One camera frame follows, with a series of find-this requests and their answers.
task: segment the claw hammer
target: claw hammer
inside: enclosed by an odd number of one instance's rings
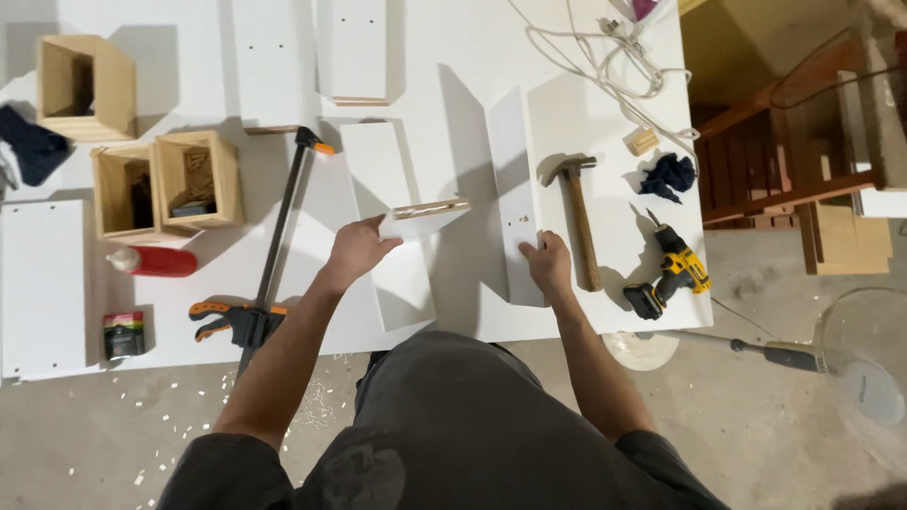
[[[573,204],[573,221],[580,236],[580,250],[582,262],[586,270],[586,290],[597,292],[601,290],[599,263],[595,259],[595,246],[592,245],[592,230],[589,228],[589,215],[586,214],[586,202],[582,199],[582,183],[580,171],[584,168],[594,168],[599,160],[595,156],[588,158],[573,158],[562,162],[543,183],[549,186],[558,174],[563,174],[570,192],[570,202]]]

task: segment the person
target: person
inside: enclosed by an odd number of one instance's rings
[[[337,233],[325,266],[233,388],[211,434],[192,441],[159,508],[726,508],[656,433],[639,393],[571,286],[551,231],[523,243],[557,318],[582,416],[510,352],[430,331],[373,354],[356,417],[294,489],[278,451],[327,324],[356,279],[401,240],[380,217]]]

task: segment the red glue bottle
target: red glue bottle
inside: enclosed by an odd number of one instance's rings
[[[190,251],[153,246],[127,246],[108,255],[114,268],[137,276],[182,278],[195,272],[199,262]]]

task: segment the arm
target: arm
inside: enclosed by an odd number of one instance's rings
[[[558,320],[580,412],[612,443],[634,430],[655,432],[642,397],[624,368],[595,334],[573,294],[571,255],[563,239],[550,230],[541,239],[541,250],[524,242],[520,251],[529,261],[532,279],[550,302]]]
[[[327,263],[249,363],[212,432],[245,434],[280,448],[337,304],[354,281],[403,243],[378,238],[382,218],[350,223],[337,232]]]

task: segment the wooden hammer handle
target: wooden hammer handle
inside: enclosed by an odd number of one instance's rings
[[[599,262],[595,259],[595,246],[592,244],[592,230],[589,228],[589,215],[586,214],[586,202],[582,199],[582,183],[579,177],[567,178],[570,186],[570,202],[573,204],[573,220],[580,236],[580,250],[582,250],[582,263],[586,270],[586,290],[598,292],[601,290],[601,277]]]

